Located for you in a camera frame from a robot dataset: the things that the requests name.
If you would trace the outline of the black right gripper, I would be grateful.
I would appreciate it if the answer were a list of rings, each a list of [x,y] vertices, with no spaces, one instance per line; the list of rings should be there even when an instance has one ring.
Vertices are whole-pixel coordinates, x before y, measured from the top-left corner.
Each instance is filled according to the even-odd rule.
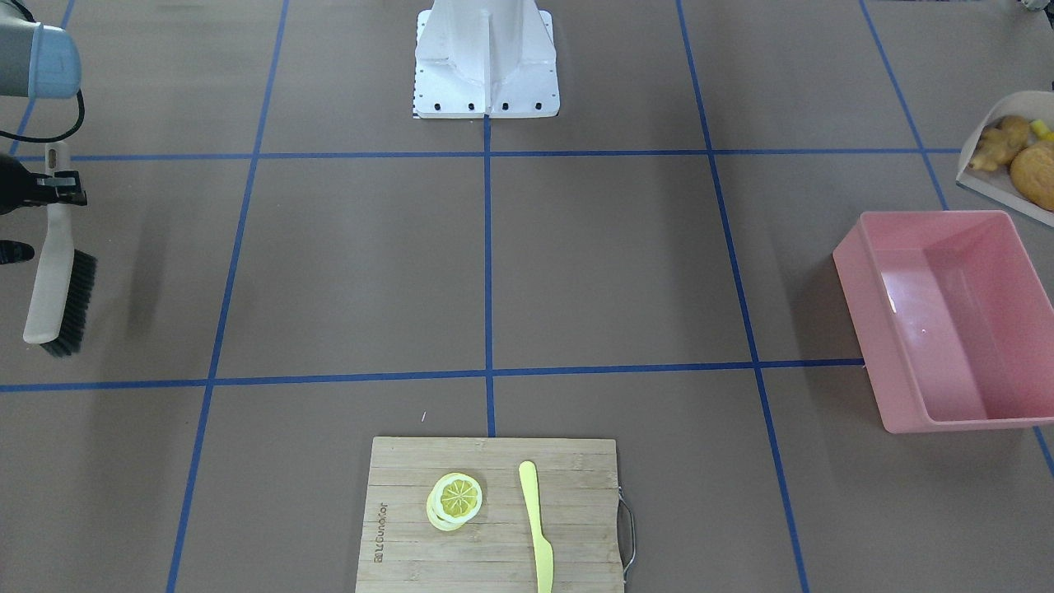
[[[55,171],[53,174],[33,173],[18,159],[1,154],[1,215],[19,207],[45,205],[87,205],[86,192],[57,192],[38,190],[82,190],[78,171]]]

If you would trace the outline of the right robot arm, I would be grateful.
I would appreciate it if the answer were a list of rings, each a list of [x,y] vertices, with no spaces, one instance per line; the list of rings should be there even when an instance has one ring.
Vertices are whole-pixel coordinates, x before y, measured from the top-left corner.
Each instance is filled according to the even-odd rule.
[[[82,94],[82,60],[67,29],[48,26],[31,15],[20,1],[1,2],[1,94],[26,99],[77,101],[77,120],[69,131],[50,138],[2,132],[15,142],[54,145],[82,127],[86,105]],[[31,172],[7,154],[2,155],[1,214],[20,207],[86,205],[79,173]]]

